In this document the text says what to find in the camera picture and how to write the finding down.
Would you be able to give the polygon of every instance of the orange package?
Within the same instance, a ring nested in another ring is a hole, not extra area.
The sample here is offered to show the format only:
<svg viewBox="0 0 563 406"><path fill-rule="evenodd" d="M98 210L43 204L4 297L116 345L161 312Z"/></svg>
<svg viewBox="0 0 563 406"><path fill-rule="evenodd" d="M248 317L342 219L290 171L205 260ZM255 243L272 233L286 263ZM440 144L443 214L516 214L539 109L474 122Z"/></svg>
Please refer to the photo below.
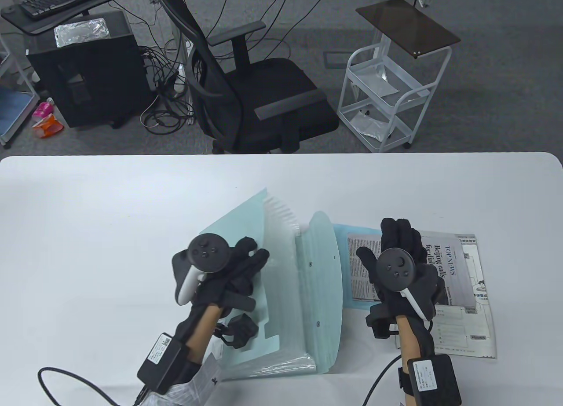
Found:
<svg viewBox="0 0 563 406"><path fill-rule="evenodd" d="M37 137L49 137L60 132L65 127L59 122L53 114L49 114L43 120L40 120L32 126L33 132Z"/></svg>

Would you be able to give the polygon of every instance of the black mesh chair back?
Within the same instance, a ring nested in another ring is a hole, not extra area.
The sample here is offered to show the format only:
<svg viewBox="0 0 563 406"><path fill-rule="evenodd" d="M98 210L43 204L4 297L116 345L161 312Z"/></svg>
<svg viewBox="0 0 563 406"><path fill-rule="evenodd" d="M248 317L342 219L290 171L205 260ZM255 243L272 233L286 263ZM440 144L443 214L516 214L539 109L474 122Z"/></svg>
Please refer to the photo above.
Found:
<svg viewBox="0 0 563 406"><path fill-rule="evenodd" d="M205 35L183 0L160 0L172 22L194 44L186 72L195 117L204 133L225 149L237 144L243 119L241 99L229 85L225 74L207 44Z"/></svg>

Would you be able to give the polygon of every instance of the office chair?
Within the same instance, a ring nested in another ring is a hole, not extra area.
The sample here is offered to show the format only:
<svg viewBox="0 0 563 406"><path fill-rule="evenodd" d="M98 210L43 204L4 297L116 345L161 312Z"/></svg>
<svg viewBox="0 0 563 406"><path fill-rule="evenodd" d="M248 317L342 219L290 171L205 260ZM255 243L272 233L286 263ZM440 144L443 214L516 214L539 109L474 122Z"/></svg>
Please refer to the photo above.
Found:
<svg viewBox="0 0 563 406"><path fill-rule="evenodd" d="M332 132L339 119L326 95L287 59L250 63L245 36L263 29L253 22L209 40L183 0L160 0L172 22L194 44L186 82L195 117L211 136L213 153L293 153L300 141ZM209 46L231 41L236 69L224 73Z"/></svg>

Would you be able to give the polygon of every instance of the black desk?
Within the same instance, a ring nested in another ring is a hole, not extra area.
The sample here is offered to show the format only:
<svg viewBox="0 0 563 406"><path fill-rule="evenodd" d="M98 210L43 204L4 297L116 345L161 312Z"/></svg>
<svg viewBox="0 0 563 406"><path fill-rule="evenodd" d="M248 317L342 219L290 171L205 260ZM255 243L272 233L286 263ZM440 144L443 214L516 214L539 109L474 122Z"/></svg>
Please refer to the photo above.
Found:
<svg viewBox="0 0 563 406"><path fill-rule="evenodd" d="M388 0L356 11L415 59L461 41L404 0Z"/></svg>
<svg viewBox="0 0 563 406"><path fill-rule="evenodd" d="M5 7L0 10L2 18L8 20L11 24L16 26L20 31L28 35L38 35L49 29L55 28L60 24L66 22L70 18L79 15L85 10L99 6L100 4L107 3L112 0L87 0L82 4L72 6L68 10L64 10L52 16L48 16L41 20L32 20L28 17L17 4L14 6Z"/></svg>

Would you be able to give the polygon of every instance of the white table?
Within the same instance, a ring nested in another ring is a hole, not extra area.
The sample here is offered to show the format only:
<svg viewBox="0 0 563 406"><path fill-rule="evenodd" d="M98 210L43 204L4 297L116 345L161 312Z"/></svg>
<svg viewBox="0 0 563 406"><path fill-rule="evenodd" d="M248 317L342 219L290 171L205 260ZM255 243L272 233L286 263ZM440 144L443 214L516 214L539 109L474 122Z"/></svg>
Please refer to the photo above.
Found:
<svg viewBox="0 0 563 406"><path fill-rule="evenodd" d="M124 406L157 335L187 310L173 299L171 255L263 187L306 222L474 232L498 360L453 357L465 405L561 403L563 172L527 154L11 157L0 163L2 404L49 404L36 380L59 366ZM397 354L364 311L345 310L332 374L221 384L218 405L360 405ZM392 368L371 405L403 398ZM65 406L105 404L48 376Z"/></svg>

